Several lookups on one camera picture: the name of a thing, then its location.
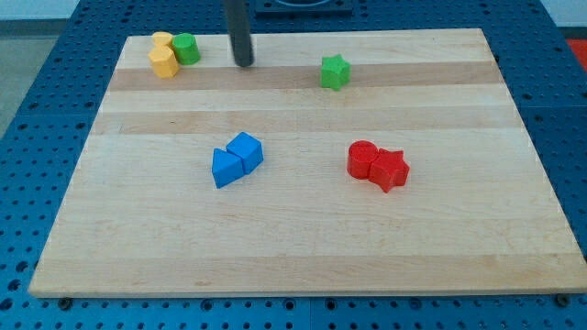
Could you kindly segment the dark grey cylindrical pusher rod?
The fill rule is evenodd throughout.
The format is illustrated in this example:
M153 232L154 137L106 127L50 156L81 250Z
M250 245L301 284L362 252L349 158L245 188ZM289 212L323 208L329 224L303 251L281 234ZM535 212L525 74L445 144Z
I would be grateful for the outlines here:
M234 62L239 67L249 67L254 62L254 52L246 3L244 0L223 0L223 6Z

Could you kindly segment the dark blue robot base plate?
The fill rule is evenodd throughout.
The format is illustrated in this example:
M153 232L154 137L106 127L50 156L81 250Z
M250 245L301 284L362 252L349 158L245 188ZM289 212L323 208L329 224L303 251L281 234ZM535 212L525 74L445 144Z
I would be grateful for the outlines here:
M353 0L253 0L256 17L286 16L348 16L353 11Z

